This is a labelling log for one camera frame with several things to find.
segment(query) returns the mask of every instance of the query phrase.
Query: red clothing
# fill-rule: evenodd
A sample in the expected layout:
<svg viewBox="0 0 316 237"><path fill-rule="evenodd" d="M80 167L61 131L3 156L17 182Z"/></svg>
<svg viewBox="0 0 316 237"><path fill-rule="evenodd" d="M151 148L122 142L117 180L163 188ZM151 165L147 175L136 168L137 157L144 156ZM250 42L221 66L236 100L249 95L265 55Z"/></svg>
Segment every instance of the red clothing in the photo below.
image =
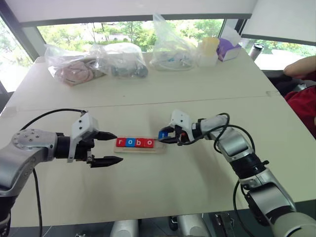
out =
<svg viewBox="0 0 316 237"><path fill-rule="evenodd" d="M316 139L316 86L299 92L292 91L285 99Z"/></svg>

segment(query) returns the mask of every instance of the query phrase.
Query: black cable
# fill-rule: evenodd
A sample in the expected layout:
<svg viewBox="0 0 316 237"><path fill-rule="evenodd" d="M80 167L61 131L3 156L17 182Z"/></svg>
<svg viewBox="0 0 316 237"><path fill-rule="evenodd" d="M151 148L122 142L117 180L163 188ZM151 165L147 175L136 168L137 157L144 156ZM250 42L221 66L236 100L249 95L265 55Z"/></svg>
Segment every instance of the black cable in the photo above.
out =
<svg viewBox="0 0 316 237"><path fill-rule="evenodd" d="M197 142L199 139L202 139L203 137L207 136L207 135L210 134L211 132L213 132L213 131L215 131L215 130L217 130L217 129L219 129L219 128L223 128L223 127L234 127L234 128L238 128L239 130L243 131L243 132L248 136L253 151L256 152L255 143L254 143L254 141L253 141L251 135L249 134L249 132L247 132L247 131L246 131L244 128L242 128L242 127L239 127L239 126L237 126L237 125L232 125L232 124L229 124L229 125L227 125L227 126L226 126L226 125L222 125L222 126L215 127L215 128L213 128L213 129L211 129L211 130L209 130L209 131L203 133L202 135L198 136L196 139L194 139L194 140L191 141L191 142L185 142L185 143L184 143L184 142L181 142L180 140L178 140L178 145L185 145L185 146L186 146L186 145L191 145L191 144Z"/></svg>
<svg viewBox="0 0 316 237"><path fill-rule="evenodd" d="M41 237L43 234L43 222L41 218L39 182L38 182L38 176L36 175L35 169L33 169L33 174L34 174L34 180L35 180L36 198L37 198L38 213L39 213L39 237Z"/></svg>
<svg viewBox="0 0 316 237"><path fill-rule="evenodd" d="M6 224L6 231L5 231L5 236L9 236L9 233L10 233L10 227L11 227L11 211L10 211L10 218L9 218L9 221L8 223Z"/></svg>
<svg viewBox="0 0 316 237"><path fill-rule="evenodd" d="M219 114L219 115L226 115L226 117L227 117L227 121L226 121L226 123L225 123L225 125L224 125L222 131L221 131L220 134L216 137L216 139L215 139L215 141L214 141L214 144L213 144L214 150L221 154L221 151L220 151L219 149L217 149L216 145L217 145L218 140L220 139L220 137L223 135L223 133L225 132L226 128L228 127L228 125L229 125L229 120L231 119L231 117L230 117L229 114L227 114L227 113L221 113L221 114Z"/></svg>
<svg viewBox="0 0 316 237"><path fill-rule="evenodd" d="M52 110L49 111L47 113L44 113L38 117L36 117L35 119L31 120L30 122L28 122L24 127L21 128L21 130L26 129L28 126L30 126L32 123L34 123L35 121L41 119L42 117L46 116L46 115L50 115L52 113L56 113L56 112L61 112L61 111L74 111L74 112L80 112L81 115L84 115L85 113L87 113L87 111L85 110L77 110L77 109L57 109L57 110ZM43 233L43 222L42 222L42 217L41 217L41 207L40 207L40 190L39 190L39 182L38 182L38 177L36 175L36 171L35 168L33 169L33 175L34 175L34 180L35 180L35 190L36 190L36 198L37 198L37 203L38 203L38 213L39 213L39 237L42 236Z"/></svg>
<svg viewBox="0 0 316 237"><path fill-rule="evenodd" d="M249 133L247 130L245 130L244 128L240 127L240 126L229 124L229 121L230 121L230 116L229 116L229 114L227 114L227 113L222 113L222 114L219 114L219 115L226 115L226 116L227 116L227 121L226 121L225 125L215 127L215 128L213 128L213 129L211 129L211 130L205 132L204 134L200 135L199 137L197 137L196 139L194 139L194 140L191 141L191 142L182 143L180 140L178 140L179 145L190 145L190 144L193 144L193 143L195 143L196 141L198 141L199 139L201 139L201 138L207 136L207 135L210 134L211 132L213 132L213 131L215 131L215 130L217 130L217 129L219 129L219 128L222 128L222 131L220 132L220 134L216 137L216 139L215 139L215 141L214 141L214 149L215 149L217 152L221 153L220 150L217 149L216 145L217 145L217 143L218 143L220 137L221 137L221 136L223 135L223 133L225 132L225 130L226 130L228 127L234 127L234 128L237 128L237 129L243 131L243 132L248 136L248 138L249 138L249 140L250 140L250 143L251 143L251 146L252 146L252 149L253 149L253 151L255 152L255 151L256 151L255 143L254 143L254 141L253 141L253 139L252 139L250 133ZM236 183L236 185L235 185L234 193L233 193L234 212L235 212L235 215L236 215L237 218L238 218L238 221L239 221L241 227L244 229L244 231L245 231L250 237L255 237L255 236L250 232L250 230L244 225L244 223L243 223L243 221L241 220L241 218L240 218L240 216L239 216L239 213L238 213L238 211L237 211L237 207L236 207L236 193L237 193L237 188L238 188L238 186L239 186L239 180L237 181L237 183ZM244 196L246 196L246 193L244 192L242 185L240 185L240 189L241 189L242 194L243 194Z"/></svg>
<svg viewBox="0 0 316 237"><path fill-rule="evenodd" d="M233 193L233 206L234 206L234 213L237 216L237 219L241 225L241 227L243 228L243 230L250 236L250 237L255 237L250 230L244 225L243 221L241 220L239 213L237 211L237 207L236 207L236 193L237 193L237 188L239 186L239 180L237 181L235 188L234 188L234 193Z"/></svg>
<svg viewBox="0 0 316 237"><path fill-rule="evenodd" d="M46 115L50 115L52 113L56 113L56 112L60 112L60 111L75 111L75 112L80 112L81 114L85 114L87 113L87 111L85 110L76 110L76 109L57 109L57 110L52 110L52 111L49 111L47 113L44 113L38 117L36 117L35 119L31 120L30 122L28 122L24 127L21 128L21 130L24 130L26 129L28 126L30 126L32 123L34 123L35 121L41 119L42 117L46 116Z"/></svg>

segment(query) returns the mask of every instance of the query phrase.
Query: person's arm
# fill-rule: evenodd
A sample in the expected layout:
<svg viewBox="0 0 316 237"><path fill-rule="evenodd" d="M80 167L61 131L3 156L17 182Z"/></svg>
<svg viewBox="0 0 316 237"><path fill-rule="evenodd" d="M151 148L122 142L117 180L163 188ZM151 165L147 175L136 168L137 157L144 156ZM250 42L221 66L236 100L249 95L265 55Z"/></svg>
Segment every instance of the person's arm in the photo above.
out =
<svg viewBox="0 0 316 237"><path fill-rule="evenodd" d="M308 74L316 71L316 56L302 58L295 63L286 66L283 70L284 74L293 78L306 79Z"/></svg>

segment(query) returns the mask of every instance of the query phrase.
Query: green foliage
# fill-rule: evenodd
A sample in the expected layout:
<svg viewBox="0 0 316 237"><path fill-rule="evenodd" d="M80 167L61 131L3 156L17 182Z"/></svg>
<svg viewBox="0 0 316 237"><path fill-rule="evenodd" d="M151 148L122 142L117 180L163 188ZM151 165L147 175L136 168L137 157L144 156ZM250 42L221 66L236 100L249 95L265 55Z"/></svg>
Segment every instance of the green foliage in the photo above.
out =
<svg viewBox="0 0 316 237"><path fill-rule="evenodd" d="M30 57L16 40L10 29L0 18L0 64L4 61L13 65L28 67L32 64Z"/></svg>
<svg viewBox="0 0 316 237"><path fill-rule="evenodd" d="M132 43L134 43L137 36L143 31L142 24L142 21L119 22L122 33L127 34Z"/></svg>
<svg viewBox="0 0 316 237"><path fill-rule="evenodd" d="M78 24L39 26L39 31L46 43L67 50L81 51L83 46L81 41L82 29Z"/></svg>
<svg viewBox="0 0 316 237"><path fill-rule="evenodd" d="M168 23L180 37L197 43L204 37L217 37L222 27L223 19L176 20L168 21ZM47 43L76 51L87 51L94 43L107 45L110 43L128 42L127 38L130 38L132 43L140 46L142 51L150 51L153 49L157 39L152 22L142 21L101 23L99 28L94 28L91 24L41 26L39 31ZM125 34L128 37L123 41L110 41L109 35L113 34ZM85 36L87 35L91 36L94 41L86 41ZM97 36L100 35L104 35L104 41L98 41L99 38ZM302 56L316 54L316 47L314 46L256 39L249 41L246 46L248 52L255 42L262 43L265 46L263 53L268 54L271 54L273 49L291 51ZM0 36L0 46L2 47L2 45L8 45L8 48L10 46L6 39Z"/></svg>
<svg viewBox="0 0 316 237"><path fill-rule="evenodd" d="M124 42L123 40L111 40L111 41L98 41L97 44L108 45L108 44L111 44L111 43L123 43L123 42ZM93 42L93 41L85 41L84 43L93 45L95 42Z"/></svg>
<svg viewBox="0 0 316 237"><path fill-rule="evenodd" d="M273 49L285 50L301 56L314 56L316 55L316 47L310 45L302 45L297 43L286 43L271 40L251 39L249 40L245 50L250 52L251 47L255 43L260 43L264 46L263 52L265 54L272 54Z"/></svg>

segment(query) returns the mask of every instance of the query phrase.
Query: blue letter block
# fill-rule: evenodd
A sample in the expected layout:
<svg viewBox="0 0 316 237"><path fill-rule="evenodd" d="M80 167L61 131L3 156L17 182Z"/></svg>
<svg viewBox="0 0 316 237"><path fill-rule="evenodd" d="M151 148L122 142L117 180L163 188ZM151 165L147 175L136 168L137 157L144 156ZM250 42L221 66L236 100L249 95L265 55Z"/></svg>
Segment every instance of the blue letter block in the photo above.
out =
<svg viewBox="0 0 316 237"><path fill-rule="evenodd" d="M127 138L125 146L126 147L135 147L136 138Z"/></svg>

